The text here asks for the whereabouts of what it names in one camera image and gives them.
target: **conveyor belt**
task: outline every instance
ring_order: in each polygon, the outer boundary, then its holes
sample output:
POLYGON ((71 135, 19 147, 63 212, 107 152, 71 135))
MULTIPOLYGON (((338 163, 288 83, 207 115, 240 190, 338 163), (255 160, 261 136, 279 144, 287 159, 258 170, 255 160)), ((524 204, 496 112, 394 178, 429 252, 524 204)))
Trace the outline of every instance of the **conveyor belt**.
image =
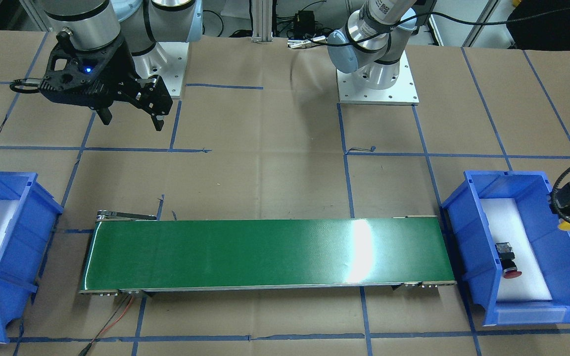
POLYGON ((101 221, 81 293, 453 284, 437 219, 101 221))

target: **metal frame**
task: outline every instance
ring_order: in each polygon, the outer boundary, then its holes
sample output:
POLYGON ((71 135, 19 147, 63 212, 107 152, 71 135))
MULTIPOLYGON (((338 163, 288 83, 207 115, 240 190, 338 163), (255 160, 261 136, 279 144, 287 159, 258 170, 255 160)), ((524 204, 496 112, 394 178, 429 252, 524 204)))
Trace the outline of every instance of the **metal frame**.
POLYGON ((252 42, 272 42, 272 0, 252 1, 252 42))
POLYGON ((25 12, 28 14, 28 17, 35 25, 39 28, 39 30, 43 32, 49 32, 51 26, 49 25, 49 20, 45 16, 45 12, 38 6, 33 0, 19 0, 21 6, 25 9, 25 12))
MULTIPOLYGON (((489 0, 487 4, 485 4, 483 11, 476 19, 476 21, 487 22, 494 13, 494 11, 496 10, 496 7, 498 6, 499 3, 500 0, 489 0)), ((481 25, 473 26, 472 29, 470 30, 470 33, 466 37, 466 40, 463 42, 463 47, 472 47, 472 45, 477 41, 477 39, 481 35, 481 31, 483 30, 483 28, 484 26, 481 25)))

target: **blue plastic bin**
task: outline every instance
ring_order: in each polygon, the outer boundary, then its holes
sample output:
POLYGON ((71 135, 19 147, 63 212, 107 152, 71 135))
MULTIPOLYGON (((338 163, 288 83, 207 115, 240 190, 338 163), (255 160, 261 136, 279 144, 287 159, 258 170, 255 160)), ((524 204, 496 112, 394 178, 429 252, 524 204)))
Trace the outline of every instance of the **blue plastic bin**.
POLYGON ((557 228, 544 172, 466 171, 443 203, 459 244, 472 300, 485 308, 484 326, 570 322, 570 232, 557 228), (498 302, 502 268, 481 199, 513 198, 551 300, 498 302))
POLYGON ((0 226, 0 343, 9 342, 7 323, 22 316, 28 297, 37 290, 35 279, 52 226, 63 212, 36 180, 36 173, 0 172, 0 201, 18 201, 9 203, 2 219, 8 223, 0 226))

